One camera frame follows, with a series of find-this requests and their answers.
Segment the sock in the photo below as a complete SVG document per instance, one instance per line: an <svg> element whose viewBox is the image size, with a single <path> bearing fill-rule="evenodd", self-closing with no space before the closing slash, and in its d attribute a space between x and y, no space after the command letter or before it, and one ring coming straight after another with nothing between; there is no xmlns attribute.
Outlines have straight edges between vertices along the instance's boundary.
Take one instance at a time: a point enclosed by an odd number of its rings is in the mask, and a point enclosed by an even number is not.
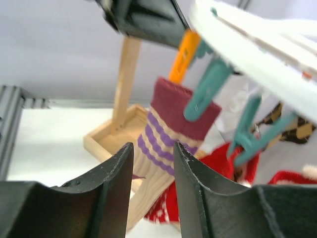
<svg viewBox="0 0 317 238"><path fill-rule="evenodd" d="M234 159L243 151L241 147L236 148L229 159L226 157L230 143L225 143L216 148L211 154L200 159L205 165L226 177L244 186L251 187L260 159L258 153L247 164L234 168ZM154 223L179 222L176 184L171 186L159 197L154 206L145 216L146 220Z"/></svg>
<svg viewBox="0 0 317 238"><path fill-rule="evenodd" d="M192 94L190 89L164 78L155 84L147 125L134 147L133 174L145 179L130 199L127 231L174 181L175 142L181 142L195 154L221 111L212 103L196 122L185 120L183 111Z"/></svg>
<svg viewBox="0 0 317 238"><path fill-rule="evenodd" d="M279 102L271 113L266 115L264 119L258 123L256 126L261 126L262 124L270 125L276 122L282 115L283 103ZM272 141L270 141L266 147L263 149L266 150L269 147L273 146L278 141L287 141L293 142L296 144L306 144L316 129L316 126L313 125L310 121L304 119L303 117L298 116L285 131L277 135Z"/></svg>
<svg viewBox="0 0 317 238"><path fill-rule="evenodd" d="M306 165L301 173L294 171L279 171L268 184L317 184L317 167Z"/></svg>

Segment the wooden stand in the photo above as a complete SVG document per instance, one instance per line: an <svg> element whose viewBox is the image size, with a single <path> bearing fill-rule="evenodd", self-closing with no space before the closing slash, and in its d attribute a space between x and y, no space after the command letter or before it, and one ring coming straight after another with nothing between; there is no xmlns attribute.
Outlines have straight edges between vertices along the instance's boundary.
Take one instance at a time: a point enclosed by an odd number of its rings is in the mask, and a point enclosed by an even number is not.
<svg viewBox="0 0 317 238"><path fill-rule="evenodd" d="M146 126L148 111L138 104L128 108L140 46L141 40L124 38L112 119L84 137L85 149L100 162L109 159L126 142L133 142L135 145ZM195 154L196 158L204 155L202 150ZM132 191L136 192L141 183L141 179L133 180Z"/></svg>

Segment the clothespin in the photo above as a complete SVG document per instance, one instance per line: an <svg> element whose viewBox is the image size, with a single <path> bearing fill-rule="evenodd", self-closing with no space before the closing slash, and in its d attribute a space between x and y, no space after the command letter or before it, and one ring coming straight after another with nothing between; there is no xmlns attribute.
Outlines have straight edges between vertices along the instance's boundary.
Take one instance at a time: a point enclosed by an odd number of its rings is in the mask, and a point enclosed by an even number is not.
<svg viewBox="0 0 317 238"><path fill-rule="evenodd" d="M204 40L201 40L199 46L197 47L196 53L189 65L189 68L194 64L196 59L202 59L206 54L211 55L212 53L212 48L210 48Z"/></svg>
<svg viewBox="0 0 317 238"><path fill-rule="evenodd" d="M174 83L182 83L185 72L194 58L196 49L201 41L196 32L187 30L174 61L169 79Z"/></svg>
<svg viewBox="0 0 317 238"><path fill-rule="evenodd" d="M250 97L227 151L227 158L229 158L237 146L243 147L244 151L234 160L235 167L241 166L252 159L255 154L265 148L273 138L281 133L281 131L297 117L295 112L291 112L277 120L267 132L260 137L253 135L250 132L250 128L261 101L261 95L253 95Z"/></svg>
<svg viewBox="0 0 317 238"><path fill-rule="evenodd" d="M307 81L310 81L312 79L312 75L308 72L303 71L302 78Z"/></svg>
<svg viewBox="0 0 317 238"><path fill-rule="evenodd" d="M188 121L198 120L233 72L232 66L215 56L209 63L200 84L184 110L185 119Z"/></svg>

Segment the teal clothespin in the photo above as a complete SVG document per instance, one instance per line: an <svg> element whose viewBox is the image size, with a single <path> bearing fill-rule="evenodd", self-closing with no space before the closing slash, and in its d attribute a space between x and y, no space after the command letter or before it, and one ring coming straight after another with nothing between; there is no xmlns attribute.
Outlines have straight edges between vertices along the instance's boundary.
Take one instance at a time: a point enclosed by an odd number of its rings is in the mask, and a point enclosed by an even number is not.
<svg viewBox="0 0 317 238"><path fill-rule="evenodd" d="M266 147L266 145L273 138L281 133L281 131L297 117L295 112L291 112L286 116L282 116L267 130L266 133L261 135L260 139L258 139L253 134L251 134L250 128L253 125L254 117L261 104L261 100L261 95L253 95L249 98L249 101L244 108L244 112L235 131L233 140L228 148L227 158L230 157L237 146L242 146L244 149L241 155L234 159L235 167L238 167L251 160L255 154Z"/></svg>
<svg viewBox="0 0 317 238"><path fill-rule="evenodd" d="M193 57L188 68L194 64L196 59L202 59L206 54L211 55L212 53L213 50L205 43L205 41L201 40L199 46L196 49L195 56Z"/></svg>
<svg viewBox="0 0 317 238"><path fill-rule="evenodd" d="M184 110L185 119L188 121L198 120L232 73L232 66L221 58L212 59L192 99Z"/></svg>

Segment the brown argyle fabric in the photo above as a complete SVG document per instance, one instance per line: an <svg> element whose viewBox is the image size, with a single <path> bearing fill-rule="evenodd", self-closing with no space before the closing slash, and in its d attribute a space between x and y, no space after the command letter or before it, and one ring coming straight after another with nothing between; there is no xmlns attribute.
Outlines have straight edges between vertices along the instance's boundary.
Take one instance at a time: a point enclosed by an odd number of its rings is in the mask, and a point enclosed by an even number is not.
<svg viewBox="0 0 317 238"><path fill-rule="evenodd" d="M276 122L282 114L283 103L279 102L274 109L266 115L260 122L256 123L252 128L251 132L255 131L255 127L260 127L262 124L270 125ZM288 141L296 144L305 144L309 140L316 126L310 121L298 116L288 125L285 131L277 135L268 145L263 149L267 149L273 146L278 141Z"/></svg>

